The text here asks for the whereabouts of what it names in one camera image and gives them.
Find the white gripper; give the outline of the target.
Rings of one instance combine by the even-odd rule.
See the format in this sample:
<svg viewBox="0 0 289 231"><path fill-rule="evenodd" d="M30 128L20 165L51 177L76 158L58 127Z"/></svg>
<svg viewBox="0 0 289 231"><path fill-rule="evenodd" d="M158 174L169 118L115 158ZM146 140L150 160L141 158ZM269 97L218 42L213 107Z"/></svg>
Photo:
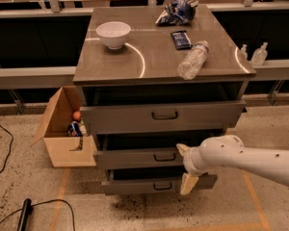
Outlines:
<svg viewBox="0 0 289 231"><path fill-rule="evenodd" d="M190 147L183 143L176 145L180 155L183 157L183 165L188 173L182 175L180 194L189 194L193 187L197 184L199 176L205 173L197 165L197 161L202 161L199 147Z"/></svg>

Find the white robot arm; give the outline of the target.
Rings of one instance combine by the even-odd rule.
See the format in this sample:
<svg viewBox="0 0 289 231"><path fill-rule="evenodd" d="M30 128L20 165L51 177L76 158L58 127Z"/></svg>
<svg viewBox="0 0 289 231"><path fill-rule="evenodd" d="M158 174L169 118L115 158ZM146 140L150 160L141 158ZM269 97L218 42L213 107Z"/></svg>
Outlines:
<svg viewBox="0 0 289 231"><path fill-rule="evenodd" d="M212 137L199 146L176 145L186 171L180 193L189 194L199 177L213 167L233 167L289 187L289 150L245 147L234 135Z"/></svg>

